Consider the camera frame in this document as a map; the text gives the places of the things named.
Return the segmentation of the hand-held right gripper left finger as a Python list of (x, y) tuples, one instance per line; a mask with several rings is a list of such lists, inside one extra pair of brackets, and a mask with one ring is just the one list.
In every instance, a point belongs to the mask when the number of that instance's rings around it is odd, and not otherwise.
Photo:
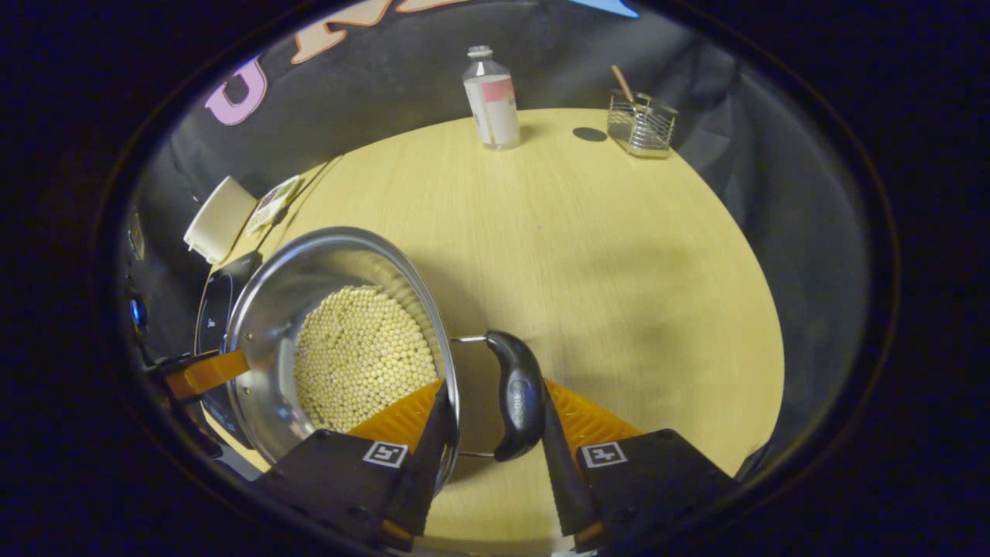
[(371, 546), (408, 551), (449, 472), (453, 415), (436, 381), (354, 430), (316, 430), (255, 484), (297, 518)]

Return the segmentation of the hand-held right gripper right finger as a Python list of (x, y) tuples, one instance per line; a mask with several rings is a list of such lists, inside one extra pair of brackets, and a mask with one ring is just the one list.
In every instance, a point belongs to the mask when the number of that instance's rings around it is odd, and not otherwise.
[(577, 552), (668, 543), (739, 489), (675, 430), (640, 431), (553, 381), (547, 393), (542, 447), (560, 529)]

